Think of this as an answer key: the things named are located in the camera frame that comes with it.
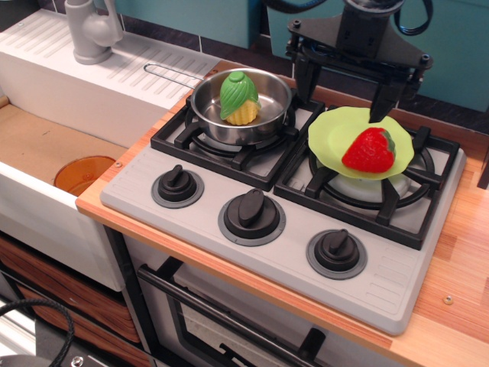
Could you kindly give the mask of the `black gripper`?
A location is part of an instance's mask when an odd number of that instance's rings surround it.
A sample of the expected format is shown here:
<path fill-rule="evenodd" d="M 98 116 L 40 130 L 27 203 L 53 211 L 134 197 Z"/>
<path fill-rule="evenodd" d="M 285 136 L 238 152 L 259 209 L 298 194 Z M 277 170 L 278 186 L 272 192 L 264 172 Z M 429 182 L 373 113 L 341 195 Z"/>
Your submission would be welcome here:
<path fill-rule="evenodd" d="M 429 54 L 396 33 L 388 16 L 302 18 L 288 28 L 299 99 L 311 100 L 322 68 L 369 80 L 377 84 L 370 123 L 381 122 L 402 98 L 415 95 L 433 65 Z"/>

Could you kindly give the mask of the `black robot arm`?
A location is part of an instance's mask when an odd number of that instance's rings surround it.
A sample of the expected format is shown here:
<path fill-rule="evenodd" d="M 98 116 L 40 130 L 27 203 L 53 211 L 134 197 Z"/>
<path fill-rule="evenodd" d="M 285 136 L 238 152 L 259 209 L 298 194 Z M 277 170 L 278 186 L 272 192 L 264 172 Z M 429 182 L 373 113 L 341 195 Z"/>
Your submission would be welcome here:
<path fill-rule="evenodd" d="M 330 18 L 296 18 L 289 22 L 287 55 L 294 63 L 298 97 L 309 101 L 321 70 L 376 83 L 371 123 L 380 122 L 401 99 L 412 99 L 433 58 L 400 36 L 392 24 L 402 1 L 346 1 Z"/>

